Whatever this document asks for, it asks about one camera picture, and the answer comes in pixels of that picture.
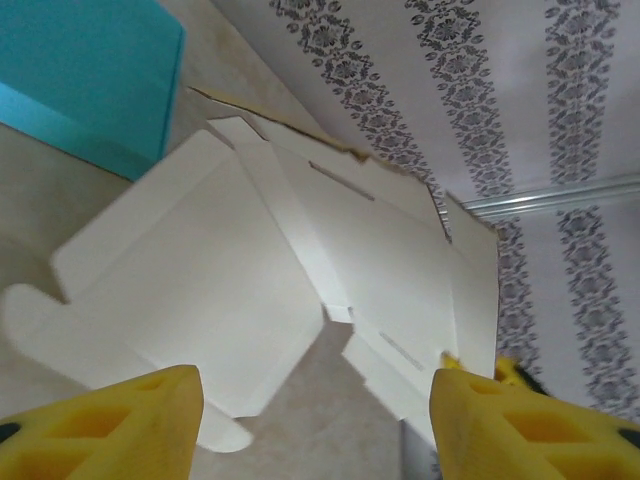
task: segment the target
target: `patterned wallpaper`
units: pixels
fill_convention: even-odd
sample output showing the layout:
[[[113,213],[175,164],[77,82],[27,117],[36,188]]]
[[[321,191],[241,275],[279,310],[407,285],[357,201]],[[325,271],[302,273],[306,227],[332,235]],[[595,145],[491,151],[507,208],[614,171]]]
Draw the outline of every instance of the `patterned wallpaper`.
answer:
[[[462,200],[640,173],[640,2],[214,0],[328,133]],[[498,347],[640,420],[640,205],[502,220]]]

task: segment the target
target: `turquoise cardboard box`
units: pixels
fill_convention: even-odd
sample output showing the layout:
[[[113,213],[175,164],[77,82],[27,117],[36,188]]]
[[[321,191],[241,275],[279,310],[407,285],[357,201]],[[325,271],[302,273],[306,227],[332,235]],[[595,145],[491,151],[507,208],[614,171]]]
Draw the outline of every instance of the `turquoise cardboard box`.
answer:
[[[0,0],[0,122],[136,180],[165,153],[184,39],[154,0]]]

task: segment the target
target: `beige floor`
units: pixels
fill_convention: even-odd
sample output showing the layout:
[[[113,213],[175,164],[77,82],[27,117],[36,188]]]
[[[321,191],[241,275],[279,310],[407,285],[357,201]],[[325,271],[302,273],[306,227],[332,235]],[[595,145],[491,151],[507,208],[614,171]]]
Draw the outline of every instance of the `beige floor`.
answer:
[[[160,0],[188,32],[170,148],[224,116],[188,86],[232,94],[299,125],[316,122],[207,0]],[[0,289],[34,283],[61,296],[51,253],[129,183],[0,125]],[[340,356],[350,327],[327,324],[267,410],[242,422],[256,435],[243,452],[198,450],[192,479],[399,478],[397,423]],[[20,357],[0,337],[0,416],[83,388]]]

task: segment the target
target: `teal box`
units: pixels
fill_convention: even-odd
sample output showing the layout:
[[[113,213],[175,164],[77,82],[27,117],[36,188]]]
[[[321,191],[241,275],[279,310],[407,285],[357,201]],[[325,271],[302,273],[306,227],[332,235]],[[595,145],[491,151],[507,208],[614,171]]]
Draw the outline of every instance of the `teal box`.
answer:
[[[0,122],[136,180],[164,156],[184,40],[154,0],[0,0]]]

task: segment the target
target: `yellow foam pad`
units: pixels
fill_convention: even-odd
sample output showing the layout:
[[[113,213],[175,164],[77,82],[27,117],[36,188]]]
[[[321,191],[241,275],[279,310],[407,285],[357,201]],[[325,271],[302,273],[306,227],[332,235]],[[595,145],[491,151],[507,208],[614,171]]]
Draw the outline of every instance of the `yellow foam pad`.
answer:
[[[445,480],[640,479],[640,426],[594,410],[442,369],[430,413]]]
[[[0,478],[187,480],[202,409],[198,369],[177,366],[5,418]]]

